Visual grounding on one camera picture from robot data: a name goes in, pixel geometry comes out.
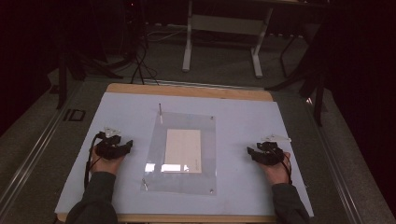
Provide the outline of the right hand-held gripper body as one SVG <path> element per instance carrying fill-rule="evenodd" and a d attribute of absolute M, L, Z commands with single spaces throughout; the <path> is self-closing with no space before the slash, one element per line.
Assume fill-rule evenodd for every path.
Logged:
<path fill-rule="evenodd" d="M 284 151 L 278 146 L 278 143 L 291 142 L 289 137 L 278 134 L 270 134 L 262 139 L 262 142 L 269 142 L 268 149 L 260 149 L 262 158 L 260 163 L 264 165 L 276 165 L 284 160 Z"/>

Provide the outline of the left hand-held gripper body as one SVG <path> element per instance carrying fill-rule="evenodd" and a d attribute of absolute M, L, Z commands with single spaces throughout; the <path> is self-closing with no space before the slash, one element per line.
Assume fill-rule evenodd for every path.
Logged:
<path fill-rule="evenodd" d="M 124 156 L 124 152 L 120 150 L 120 143 L 110 143 L 110 137 L 114 135 L 120 136 L 120 130 L 105 127 L 102 132 L 97 134 L 97 137 L 100 139 L 100 143 L 96 146 L 96 154 L 98 156 L 107 160 L 113 160 Z"/>

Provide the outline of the person's left hand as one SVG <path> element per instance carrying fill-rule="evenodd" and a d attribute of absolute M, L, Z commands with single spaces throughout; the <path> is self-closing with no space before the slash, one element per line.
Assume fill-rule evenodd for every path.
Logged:
<path fill-rule="evenodd" d="M 92 161 L 89 166 L 92 173 L 106 172 L 116 175 L 124 158 L 120 157 L 114 160 L 103 159 L 96 154 L 96 150 L 92 152 Z"/>

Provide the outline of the black floor socket plate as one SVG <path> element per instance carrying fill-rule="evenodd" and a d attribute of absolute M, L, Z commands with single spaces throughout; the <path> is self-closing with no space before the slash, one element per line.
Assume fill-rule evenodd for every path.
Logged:
<path fill-rule="evenodd" d="M 64 115 L 63 121 L 83 121 L 86 115 L 85 110 L 68 109 Z"/>

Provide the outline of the metal floor rail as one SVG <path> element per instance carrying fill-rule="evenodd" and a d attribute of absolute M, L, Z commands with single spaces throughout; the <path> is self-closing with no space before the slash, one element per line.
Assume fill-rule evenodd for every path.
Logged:
<path fill-rule="evenodd" d="M 335 185 L 337 193 L 340 197 L 341 203 L 344 206 L 346 211 L 346 216 L 349 220 L 350 224 L 363 224 L 363 219 L 361 218 L 361 214 L 357 205 L 354 202 L 354 199 L 349 191 L 347 186 L 347 182 L 344 179 L 342 171 L 340 169 L 339 163 L 337 162 L 328 138 L 321 127 L 317 125 L 315 119 L 313 119 L 314 125 L 318 130 L 318 135 L 323 145 L 325 161 L 328 163 L 329 172 L 332 177 L 332 181 Z"/>
<path fill-rule="evenodd" d="M 0 138 L 0 217 L 14 204 L 64 115 L 64 107 L 34 105 Z"/>

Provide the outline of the white metal desk frame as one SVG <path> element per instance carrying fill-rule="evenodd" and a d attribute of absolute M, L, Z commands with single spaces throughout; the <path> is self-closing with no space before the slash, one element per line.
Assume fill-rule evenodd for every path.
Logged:
<path fill-rule="evenodd" d="M 184 51 L 182 71 L 190 71 L 192 51 L 191 35 L 193 30 L 200 30 L 257 36 L 257 44 L 250 49 L 250 55 L 255 77 L 262 78 L 263 73 L 259 53 L 274 9 L 272 7 L 269 7 L 264 13 L 263 20 L 259 21 L 194 14 L 192 12 L 192 7 L 193 2 L 192 0 L 189 0 L 187 16 L 187 39 Z"/>

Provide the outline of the paper photo card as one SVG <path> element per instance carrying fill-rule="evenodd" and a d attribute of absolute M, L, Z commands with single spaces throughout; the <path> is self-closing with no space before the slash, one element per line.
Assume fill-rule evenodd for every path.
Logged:
<path fill-rule="evenodd" d="M 176 174 L 202 172 L 200 130 L 167 130 L 162 171 Z"/>

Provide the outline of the person's right hand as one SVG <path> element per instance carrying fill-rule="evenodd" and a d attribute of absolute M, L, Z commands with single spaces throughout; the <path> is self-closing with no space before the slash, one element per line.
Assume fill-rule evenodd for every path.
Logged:
<path fill-rule="evenodd" d="M 276 165 L 263 165 L 260 167 L 271 185 L 290 184 L 291 165 L 289 152 L 284 153 L 284 160 Z"/>

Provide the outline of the black metal stand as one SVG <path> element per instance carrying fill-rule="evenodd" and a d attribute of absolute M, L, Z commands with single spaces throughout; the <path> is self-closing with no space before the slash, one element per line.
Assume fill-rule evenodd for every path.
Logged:
<path fill-rule="evenodd" d="M 128 61 L 124 59 L 116 63 L 100 64 L 77 50 L 61 49 L 59 52 L 58 109 L 63 107 L 67 99 L 67 72 L 70 72 L 77 80 L 85 78 L 86 74 L 82 68 L 82 63 L 87 64 L 103 76 L 120 78 L 120 76 L 111 72 L 111 69 L 122 67 Z"/>
<path fill-rule="evenodd" d="M 292 38 L 288 45 L 282 50 L 279 58 L 282 72 L 287 80 L 272 87 L 265 87 L 265 89 L 268 91 L 279 91 L 293 83 L 304 80 L 304 84 L 300 88 L 299 94 L 301 97 L 308 99 L 313 92 L 316 93 L 313 116 L 317 125 L 321 127 L 321 107 L 324 92 L 325 67 L 320 65 L 318 60 L 311 59 L 309 49 L 307 49 L 296 68 L 287 75 L 284 67 L 283 55 L 296 38 L 297 36 Z"/>

